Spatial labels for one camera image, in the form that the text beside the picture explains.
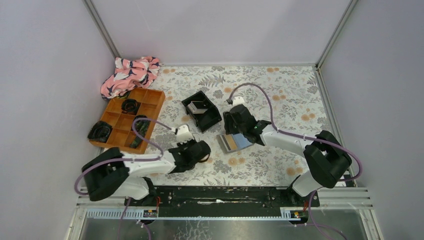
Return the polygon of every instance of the open black box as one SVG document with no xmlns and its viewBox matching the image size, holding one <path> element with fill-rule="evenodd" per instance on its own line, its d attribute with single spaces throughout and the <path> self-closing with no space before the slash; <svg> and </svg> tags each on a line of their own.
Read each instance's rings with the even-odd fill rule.
<svg viewBox="0 0 424 240">
<path fill-rule="evenodd" d="M 201 114 L 192 113 L 188 107 L 192 101 L 203 102 L 204 106 L 207 108 L 207 111 Z M 218 111 L 218 108 L 211 102 L 211 100 L 209 100 L 203 91 L 198 91 L 194 95 L 182 100 L 181 102 L 185 107 L 185 113 L 189 114 L 194 119 L 196 126 L 202 133 L 213 125 L 222 121 L 220 111 Z"/>
</svg>

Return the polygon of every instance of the floral pattern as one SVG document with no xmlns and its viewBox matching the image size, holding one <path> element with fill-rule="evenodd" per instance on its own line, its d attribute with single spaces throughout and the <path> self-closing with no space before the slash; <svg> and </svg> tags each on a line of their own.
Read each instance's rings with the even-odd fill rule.
<svg viewBox="0 0 424 240">
<path fill-rule="evenodd" d="M 283 149 L 254 145 L 239 152 L 225 154 L 216 136 L 225 132 L 224 121 L 204 133 L 186 115 L 181 100 L 203 91 L 220 113 L 231 106 L 225 100 L 242 83 L 256 83 L 271 98 L 277 126 L 301 134 L 315 135 L 330 130 L 330 124 L 310 66 L 258 67 L 162 67 L 151 89 L 165 92 L 158 120 L 170 127 L 187 124 L 197 140 L 211 148 L 211 156 L 194 169 L 175 174 L 151 174 L 155 185 L 191 186 L 288 186 L 299 174 L 308 170 L 304 158 Z M 269 120 L 270 110 L 263 94 L 254 87 L 242 87 L 236 93 L 256 119 Z M 168 149 L 176 146 L 175 136 L 156 125 L 151 139 Z M 146 153 L 158 153 L 153 146 Z"/>
</svg>

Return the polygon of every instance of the white wall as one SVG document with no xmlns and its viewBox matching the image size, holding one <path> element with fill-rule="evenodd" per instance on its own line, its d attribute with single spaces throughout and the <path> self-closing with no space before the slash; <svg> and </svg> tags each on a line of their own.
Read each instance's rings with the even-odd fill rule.
<svg viewBox="0 0 424 240">
<path fill-rule="evenodd" d="M 168 65 L 315 63 L 349 0 L 93 0 L 125 58 Z"/>
<path fill-rule="evenodd" d="M 360 1 L 322 73 L 387 240 L 424 228 L 424 1 Z"/>
<path fill-rule="evenodd" d="M 113 57 L 81 0 L 0 3 L 0 239 L 60 240 Z"/>
</svg>

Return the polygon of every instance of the wooden tray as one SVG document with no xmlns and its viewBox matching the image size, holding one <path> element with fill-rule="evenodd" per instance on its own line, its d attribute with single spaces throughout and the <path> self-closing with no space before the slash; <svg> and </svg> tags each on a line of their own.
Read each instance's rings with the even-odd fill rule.
<svg viewBox="0 0 424 240">
<path fill-rule="evenodd" d="M 157 120 L 162 105 L 164 104 L 165 93 L 152 89 L 135 88 L 129 93 L 128 99 L 134 99 L 141 103 L 136 115 L 146 115 L 148 118 Z M 101 121 L 112 126 L 112 132 L 107 142 L 104 143 L 94 140 L 89 140 L 89 142 L 101 148 L 119 147 L 123 152 L 144 154 L 148 145 L 147 142 L 141 142 L 137 148 L 130 147 L 131 142 L 136 138 L 136 134 L 131 130 L 136 115 L 122 113 L 121 105 L 124 101 L 125 99 L 111 99 L 100 118 Z M 150 139 L 155 124 L 155 122 L 150 122 L 146 135 L 144 136 L 146 139 Z"/>
</svg>

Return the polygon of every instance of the pink cloth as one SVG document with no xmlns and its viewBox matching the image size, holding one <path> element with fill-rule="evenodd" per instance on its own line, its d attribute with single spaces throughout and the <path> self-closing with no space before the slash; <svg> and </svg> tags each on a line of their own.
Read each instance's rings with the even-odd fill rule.
<svg viewBox="0 0 424 240">
<path fill-rule="evenodd" d="M 144 56 L 130 61 L 117 57 L 115 74 L 101 85 L 100 94 L 103 99 L 121 97 L 135 88 L 147 88 L 158 77 L 159 59 Z"/>
</svg>

